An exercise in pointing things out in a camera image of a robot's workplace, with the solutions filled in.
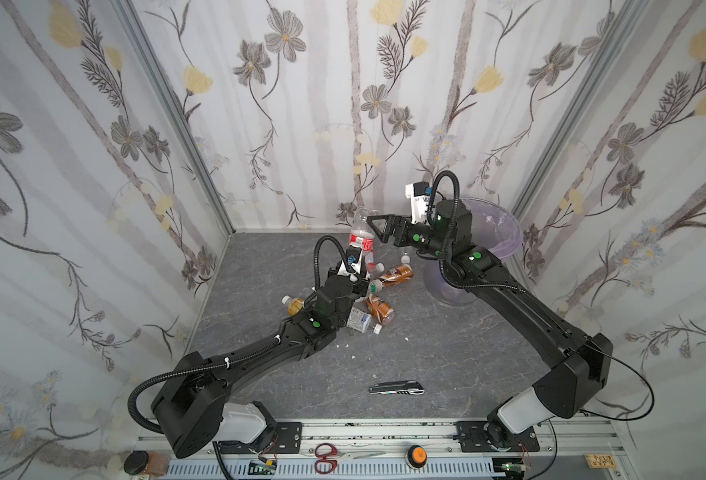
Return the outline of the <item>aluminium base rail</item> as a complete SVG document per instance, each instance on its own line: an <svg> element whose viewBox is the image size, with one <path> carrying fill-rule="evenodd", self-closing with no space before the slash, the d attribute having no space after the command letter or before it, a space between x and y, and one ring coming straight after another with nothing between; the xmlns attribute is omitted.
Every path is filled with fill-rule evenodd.
<svg viewBox="0 0 706 480"><path fill-rule="evenodd" d="M607 421L587 417L550 420L533 428L508 451L482 444L478 419L289 420L273 447L261 454L208 446L186 459L170 460L168 479L320 479L313 449L331 443L342 453L382 451L384 455L345 461L329 479L637 479L639 473ZM406 452L422 446L424 468L408 466ZM585 454L611 454L616 470L590 469ZM272 476L247 474L251 460L275 460Z"/></svg>

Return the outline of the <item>orange black knob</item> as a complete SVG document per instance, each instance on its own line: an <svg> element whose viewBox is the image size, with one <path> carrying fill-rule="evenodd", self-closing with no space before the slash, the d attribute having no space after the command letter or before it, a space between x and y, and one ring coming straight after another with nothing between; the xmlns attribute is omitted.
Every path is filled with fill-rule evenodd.
<svg viewBox="0 0 706 480"><path fill-rule="evenodd" d="M426 466L428 455L426 450L420 445L412 445L406 452L406 462L412 469L422 469Z"/></svg>

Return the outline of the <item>yellow label tea bottle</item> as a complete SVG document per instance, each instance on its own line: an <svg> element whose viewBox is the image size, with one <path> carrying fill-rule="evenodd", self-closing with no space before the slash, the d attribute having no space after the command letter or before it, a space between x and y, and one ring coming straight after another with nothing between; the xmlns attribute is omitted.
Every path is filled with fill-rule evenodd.
<svg viewBox="0 0 706 480"><path fill-rule="evenodd" d="M305 302L302 298L286 295L282 298L282 304L286 308L287 314L294 316L303 309Z"/></svg>

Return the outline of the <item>red handled scissors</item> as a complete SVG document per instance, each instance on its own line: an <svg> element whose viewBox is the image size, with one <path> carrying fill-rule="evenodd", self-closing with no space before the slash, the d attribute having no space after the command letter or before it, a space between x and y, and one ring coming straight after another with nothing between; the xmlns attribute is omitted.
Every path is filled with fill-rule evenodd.
<svg viewBox="0 0 706 480"><path fill-rule="evenodd" d="M319 475L328 475L333 473L341 462L378 457L384 455L384 452L357 451L342 453L331 443L321 443L313 449L313 454L316 458L314 472Z"/></svg>

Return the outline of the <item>brown coffee bottle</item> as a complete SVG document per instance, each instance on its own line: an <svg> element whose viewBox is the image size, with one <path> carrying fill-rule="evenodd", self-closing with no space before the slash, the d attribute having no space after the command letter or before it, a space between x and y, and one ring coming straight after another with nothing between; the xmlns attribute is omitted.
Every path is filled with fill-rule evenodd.
<svg viewBox="0 0 706 480"><path fill-rule="evenodd" d="M365 303L375 320L383 326L390 325L394 320L394 309L377 295L369 295Z"/></svg>

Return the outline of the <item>white red label bottle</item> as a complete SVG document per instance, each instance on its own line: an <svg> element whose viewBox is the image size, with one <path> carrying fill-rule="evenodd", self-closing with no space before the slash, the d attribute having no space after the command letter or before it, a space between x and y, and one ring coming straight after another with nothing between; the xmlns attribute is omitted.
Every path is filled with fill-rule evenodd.
<svg viewBox="0 0 706 480"><path fill-rule="evenodd" d="M367 223L367 218L372 213L372 210L365 207L359 207L356 210L349 237L349 245L360 250L354 266L358 270L363 268L367 274L372 274L377 270L374 261L375 234Z"/></svg>

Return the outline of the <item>grey label small bottle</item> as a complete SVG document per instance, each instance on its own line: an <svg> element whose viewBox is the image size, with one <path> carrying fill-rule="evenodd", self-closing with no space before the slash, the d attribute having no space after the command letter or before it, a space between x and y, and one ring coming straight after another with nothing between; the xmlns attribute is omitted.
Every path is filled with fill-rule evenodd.
<svg viewBox="0 0 706 480"><path fill-rule="evenodd" d="M371 330L374 334L379 334L382 330L382 325L373 315L356 307L351 309L346 322L346 327L361 333L367 333Z"/></svg>

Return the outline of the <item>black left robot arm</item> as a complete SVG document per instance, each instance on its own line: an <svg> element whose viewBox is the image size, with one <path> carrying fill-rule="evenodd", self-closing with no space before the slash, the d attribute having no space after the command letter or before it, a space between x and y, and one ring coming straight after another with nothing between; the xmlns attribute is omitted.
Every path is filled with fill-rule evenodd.
<svg viewBox="0 0 706 480"><path fill-rule="evenodd" d="M163 435L184 459L217 443L252 449L269 444L275 422L257 402L231 397L272 370L306 359L332 343L354 304L369 288L364 244L343 246L322 236L313 250L314 290L303 307L271 335L230 353L186 355L170 372L143 381L129 394L127 410L143 429Z"/></svg>

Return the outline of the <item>yellow label tag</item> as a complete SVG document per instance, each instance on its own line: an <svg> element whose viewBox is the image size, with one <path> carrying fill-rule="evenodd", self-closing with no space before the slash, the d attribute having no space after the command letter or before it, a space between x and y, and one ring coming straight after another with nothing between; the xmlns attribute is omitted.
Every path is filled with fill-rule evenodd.
<svg viewBox="0 0 706 480"><path fill-rule="evenodd" d="M618 463L611 454L585 454L584 459L590 469L616 470Z"/></svg>

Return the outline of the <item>small green circuit board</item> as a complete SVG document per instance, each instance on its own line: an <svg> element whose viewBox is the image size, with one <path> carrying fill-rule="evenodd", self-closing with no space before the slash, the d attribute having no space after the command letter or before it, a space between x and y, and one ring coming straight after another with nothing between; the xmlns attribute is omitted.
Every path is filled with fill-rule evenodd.
<svg viewBox="0 0 706 480"><path fill-rule="evenodd" d="M250 476L272 476L276 472L277 462L275 460L251 460L247 469L247 474Z"/></svg>

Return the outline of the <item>black round lid jar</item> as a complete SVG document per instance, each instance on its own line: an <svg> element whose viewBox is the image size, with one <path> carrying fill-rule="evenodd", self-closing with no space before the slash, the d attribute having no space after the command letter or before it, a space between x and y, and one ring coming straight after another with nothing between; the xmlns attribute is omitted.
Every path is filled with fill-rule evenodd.
<svg viewBox="0 0 706 480"><path fill-rule="evenodd" d="M124 461L123 470L132 476L162 477L168 472L170 456L167 454L135 450Z"/></svg>

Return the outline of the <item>black utility knife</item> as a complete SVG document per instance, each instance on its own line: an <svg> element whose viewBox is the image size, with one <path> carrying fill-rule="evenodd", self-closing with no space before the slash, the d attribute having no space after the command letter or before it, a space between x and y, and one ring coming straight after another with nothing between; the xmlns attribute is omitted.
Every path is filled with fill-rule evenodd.
<svg viewBox="0 0 706 480"><path fill-rule="evenodd" d="M371 395L409 395L421 396L425 393L424 387L416 380L398 380L381 382L368 388Z"/></svg>

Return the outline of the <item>brown tea bottle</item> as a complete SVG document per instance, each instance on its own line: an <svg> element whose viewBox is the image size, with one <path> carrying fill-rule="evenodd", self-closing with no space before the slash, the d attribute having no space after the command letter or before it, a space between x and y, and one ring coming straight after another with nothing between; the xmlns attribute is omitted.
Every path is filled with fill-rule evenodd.
<svg viewBox="0 0 706 480"><path fill-rule="evenodd" d="M389 287L409 281L413 277L414 271L412 267L409 264L401 264L385 271L378 280L384 287Z"/></svg>

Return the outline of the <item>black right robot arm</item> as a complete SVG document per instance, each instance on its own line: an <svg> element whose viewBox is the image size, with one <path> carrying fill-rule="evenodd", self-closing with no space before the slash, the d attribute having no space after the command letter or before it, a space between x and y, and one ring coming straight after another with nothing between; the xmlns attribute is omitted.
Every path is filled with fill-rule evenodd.
<svg viewBox="0 0 706 480"><path fill-rule="evenodd" d="M491 306L549 368L531 387L487 416L486 443L498 451L508 450L522 443L534 426L584 412L607 385L615 359L611 341L561 318L516 281L497 256L473 240L472 214L460 198L453 172L442 171L433 183L418 182L411 189L411 215L367 216L376 237L435 260L449 286Z"/></svg>

